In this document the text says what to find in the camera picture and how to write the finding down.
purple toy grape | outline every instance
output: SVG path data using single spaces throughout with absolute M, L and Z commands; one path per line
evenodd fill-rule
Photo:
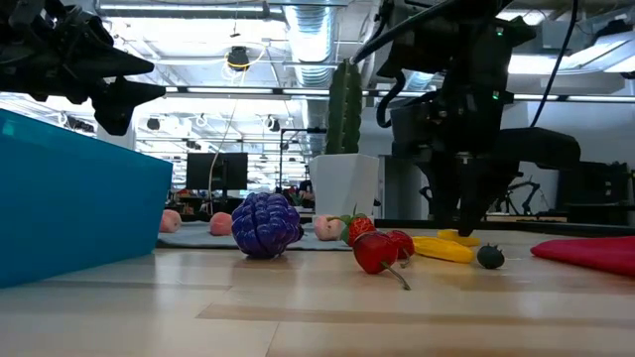
M 238 248 L 253 258 L 274 258 L 301 238 L 300 214 L 278 193 L 249 194 L 231 220 Z

computer monitor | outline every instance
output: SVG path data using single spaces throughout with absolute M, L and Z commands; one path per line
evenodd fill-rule
M 186 188 L 208 189 L 214 153 L 188 154 Z M 247 153 L 218 154 L 211 175 L 211 189 L 247 189 Z

red toy strawberry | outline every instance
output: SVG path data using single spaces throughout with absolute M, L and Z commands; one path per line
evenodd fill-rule
M 373 222 L 368 217 L 366 217 L 364 213 L 355 214 L 356 208 L 357 206 L 353 208 L 352 216 L 346 214 L 341 217 L 331 217 L 328 219 L 329 221 L 338 219 L 346 224 L 346 227 L 341 231 L 340 238 L 350 247 L 353 246 L 353 244 L 355 243 L 355 239 L 357 239 L 359 235 L 366 232 L 374 232 L 377 230 L 373 225 Z
M 364 272 L 379 274 L 387 269 L 399 279 L 405 290 L 410 289 L 406 280 L 391 268 L 399 253 L 397 246 L 386 234 L 377 231 L 363 233 L 355 239 L 353 253 Z
M 397 246 L 399 256 L 397 259 L 405 259 L 406 263 L 402 263 L 401 267 L 406 268 L 410 264 L 410 257 L 415 254 L 415 243 L 411 236 L 406 232 L 394 230 L 386 233 L 390 240 Z

ceiling duct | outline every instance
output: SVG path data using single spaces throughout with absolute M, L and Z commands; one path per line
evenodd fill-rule
M 435 76 L 434 74 L 409 71 L 408 79 L 406 79 L 406 87 L 408 91 L 424 91 L 428 88 L 428 84 Z
M 294 61 L 305 62 L 307 66 L 296 65 L 298 84 L 307 88 L 329 86 L 332 68 L 320 66 L 325 61 L 336 60 L 333 43 L 336 31 L 336 7 L 345 2 L 323 1 L 324 5 L 268 6 L 236 4 L 231 6 L 179 5 L 143 0 L 101 0 L 96 2 L 95 11 L 101 16 L 140 18 L 215 18 L 277 20 L 289 24 L 289 40 Z M 324 127 L 328 113 L 328 102 L 307 100 L 307 127 Z M 323 136 L 308 135 L 312 152 L 321 150 Z
M 285 6 L 284 12 L 290 27 L 289 41 L 294 61 L 311 64 L 295 67 L 298 84 L 308 88 L 328 87 L 332 68 L 315 64 L 336 60 L 333 52 L 335 9 L 324 6 Z M 327 114 L 328 101 L 307 100 L 308 128 L 325 127 Z M 311 152 L 321 152 L 323 135 L 307 135 L 307 138 Z
M 280 6 L 261 4 L 213 5 L 143 0 L 97 0 L 95 12 L 99 16 L 128 18 L 237 19 L 285 21 Z

red pillow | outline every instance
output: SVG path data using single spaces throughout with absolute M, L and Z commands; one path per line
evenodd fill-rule
M 635 277 L 635 237 L 557 239 L 531 251 L 540 258 Z

